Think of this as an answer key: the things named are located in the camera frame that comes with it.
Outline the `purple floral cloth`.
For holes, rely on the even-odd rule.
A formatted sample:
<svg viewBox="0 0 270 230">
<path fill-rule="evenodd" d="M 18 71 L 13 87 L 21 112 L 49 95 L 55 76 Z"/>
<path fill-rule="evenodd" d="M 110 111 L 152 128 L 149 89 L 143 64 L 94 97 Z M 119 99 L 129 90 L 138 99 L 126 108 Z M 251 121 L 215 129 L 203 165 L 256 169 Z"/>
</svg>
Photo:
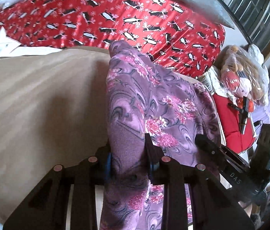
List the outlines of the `purple floral cloth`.
<svg viewBox="0 0 270 230">
<path fill-rule="evenodd" d="M 220 143 L 216 108 L 206 87 L 151 62 L 124 40 L 111 43 L 106 78 L 111 171 L 101 229 L 159 229 L 163 186 L 147 176 L 145 135 L 166 156 L 193 167 L 217 168 L 195 145 L 197 134 Z"/>
</svg>

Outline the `red cushion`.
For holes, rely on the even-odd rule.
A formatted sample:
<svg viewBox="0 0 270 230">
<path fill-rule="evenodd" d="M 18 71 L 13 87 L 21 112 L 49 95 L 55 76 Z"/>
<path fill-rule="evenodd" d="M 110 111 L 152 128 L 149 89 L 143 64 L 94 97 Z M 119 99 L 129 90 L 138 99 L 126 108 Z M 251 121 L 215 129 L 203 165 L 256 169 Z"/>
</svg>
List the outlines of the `red cushion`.
<svg viewBox="0 0 270 230">
<path fill-rule="evenodd" d="M 213 95 L 213 99 L 224 131 L 226 146 L 237 154 L 247 150 L 255 140 L 252 121 L 247 120 L 246 130 L 242 134 L 239 130 L 239 112 L 228 105 L 230 99 L 217 94 Z"/>
</svg>

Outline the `black tripod stand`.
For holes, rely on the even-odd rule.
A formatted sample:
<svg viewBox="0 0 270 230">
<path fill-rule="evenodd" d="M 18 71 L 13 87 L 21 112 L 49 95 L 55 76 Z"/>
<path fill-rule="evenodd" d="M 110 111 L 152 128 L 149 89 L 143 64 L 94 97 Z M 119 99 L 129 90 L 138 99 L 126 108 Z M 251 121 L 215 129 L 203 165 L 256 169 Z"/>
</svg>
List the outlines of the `black tripod stand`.
<svg viewBox="0 0 270 230">
<path fill-rule="evenodd" d="M 247 120 L 250 117 L 249 112 L 249 103 L 250 100 L 247 97 L 243 97 L 241 100 L 241 105 L 235 105 L 233 103 L 228 103 L 228 106 L 239 112 L 239 131 L 242 135 L 244 135 L 246 130 Z"/>
</svg>

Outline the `beige fleece blanket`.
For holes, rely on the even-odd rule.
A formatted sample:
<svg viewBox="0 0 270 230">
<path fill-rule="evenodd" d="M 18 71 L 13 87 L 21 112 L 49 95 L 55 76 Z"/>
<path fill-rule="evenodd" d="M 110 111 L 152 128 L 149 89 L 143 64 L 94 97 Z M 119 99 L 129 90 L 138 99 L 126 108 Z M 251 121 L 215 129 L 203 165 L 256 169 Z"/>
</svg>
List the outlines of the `beige fleece blanket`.
<svg viewBox="0 0 270 230">
<path fill-rule="evenodd" d="M 68 49 L 0 59 L 0 223 L 56 164 L 109 142 L 109 53 Z"/>
</svg>

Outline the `plastic bag of plush toys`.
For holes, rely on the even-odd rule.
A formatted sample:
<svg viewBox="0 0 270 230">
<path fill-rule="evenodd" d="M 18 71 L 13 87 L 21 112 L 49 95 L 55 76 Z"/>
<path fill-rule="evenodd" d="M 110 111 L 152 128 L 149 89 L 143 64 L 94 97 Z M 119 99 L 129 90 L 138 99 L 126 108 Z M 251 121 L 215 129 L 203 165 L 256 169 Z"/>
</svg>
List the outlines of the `plastic bag of plush toys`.
<svg viewBox="0 0 270 230">
<path fill-rule="evenodd" d="M 256 105 L 269 103 L 269 74 L 256 57 L 262 57 L 259 48 L 251 44 L 248 51 L 236 45 L 229 45 L 216 64 L 205 72 L 201 81 L 211 94 L 228 98 L 237 106 L 244 97 Z"/>
</svg>

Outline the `white paper sheet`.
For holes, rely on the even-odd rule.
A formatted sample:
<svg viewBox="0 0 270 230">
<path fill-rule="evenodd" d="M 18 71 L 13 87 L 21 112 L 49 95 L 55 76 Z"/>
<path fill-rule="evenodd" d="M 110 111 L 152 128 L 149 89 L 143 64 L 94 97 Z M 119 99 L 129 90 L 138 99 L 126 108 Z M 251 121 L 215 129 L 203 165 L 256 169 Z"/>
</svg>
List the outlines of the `white paper sheet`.
<svg viewBox="0 0 270 230">
<path fill-rule="evenodd" d="M 22 47 L 21 43 L 9 38 L 3 27 L 0 28 L 0 58 L 20 56 L 45 56 L 58 53 L 61 49 L 53 47 Z"/>
</svg>

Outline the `red penguin print quilt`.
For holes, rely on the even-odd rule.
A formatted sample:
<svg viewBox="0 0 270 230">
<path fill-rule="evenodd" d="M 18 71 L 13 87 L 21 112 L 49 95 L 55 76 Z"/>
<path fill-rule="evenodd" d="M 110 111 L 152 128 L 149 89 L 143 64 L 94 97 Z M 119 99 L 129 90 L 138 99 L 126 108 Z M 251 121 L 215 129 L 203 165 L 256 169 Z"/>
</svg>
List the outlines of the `red penguin print quilt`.
<svg viewBox="0 0 270 230">
<path fill-rule="evenodd" d="M 125 40 L 172 71 L 201 76 L 225 30 L 174 0 L 23 0 L 0 10 L 0 29 L 23 46 L 107 49 Z"/>
</svg>

